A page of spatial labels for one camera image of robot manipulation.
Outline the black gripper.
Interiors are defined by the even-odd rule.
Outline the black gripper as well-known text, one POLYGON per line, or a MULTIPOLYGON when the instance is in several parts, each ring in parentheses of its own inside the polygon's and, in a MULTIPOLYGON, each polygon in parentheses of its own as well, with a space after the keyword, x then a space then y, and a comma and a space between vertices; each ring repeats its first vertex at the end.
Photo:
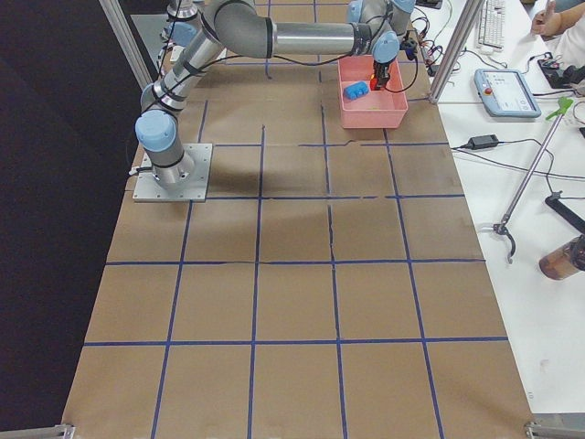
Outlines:
POLYGON ((408 90, 414 85, 419 71, 417 42, 413 38, 406 38, 401 41, 397 38, 379 38, 374 44, 372 56, 374 60, 373 77, 378 80, 380 90, 388 89, 388 82, 390 80, 389 66, 401 50, 406 53, 408 59, 415 60, 413 79, 408 86, 404 87, 404 90, 408 90))

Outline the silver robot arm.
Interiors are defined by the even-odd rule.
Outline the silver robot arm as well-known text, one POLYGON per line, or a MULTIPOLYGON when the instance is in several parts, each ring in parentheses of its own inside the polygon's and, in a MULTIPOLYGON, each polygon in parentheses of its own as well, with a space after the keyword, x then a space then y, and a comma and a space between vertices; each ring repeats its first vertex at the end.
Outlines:
POLYGON ((174 67, 149 84, 134 129, 151 162, 157 186, 174 189, 192 179, 197 162, 182 145, 178 114, 191 89, 227 51, 252 59, 288 55, 370 55, 374 77, 384 86, 389 65, 402 50, 412 1, 352 1, 344 23, 276 23, 251 1, 211 1, 197 15, 197 31, 174 67))

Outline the person hand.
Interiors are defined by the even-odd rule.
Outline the person hand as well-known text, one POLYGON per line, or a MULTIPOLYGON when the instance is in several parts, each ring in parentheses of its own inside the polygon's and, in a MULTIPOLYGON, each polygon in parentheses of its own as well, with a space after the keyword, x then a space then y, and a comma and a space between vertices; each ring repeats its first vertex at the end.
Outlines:
POLYGON ((532 35, 553 37, 563 31, 561 13, 556 11, 556 2, 547 1, 546 7, 538 12, 532 20, 532 35))

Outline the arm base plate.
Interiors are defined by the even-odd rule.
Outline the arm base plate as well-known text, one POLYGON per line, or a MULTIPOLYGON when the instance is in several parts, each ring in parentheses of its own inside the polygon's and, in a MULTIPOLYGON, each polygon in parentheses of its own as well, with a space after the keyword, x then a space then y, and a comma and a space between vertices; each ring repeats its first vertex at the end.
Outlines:
POLYGON ((147 153, 133 190, 136 202, 205 202, 213 144, 183 144, 183 161, 173 168, 156 168, 147 153))

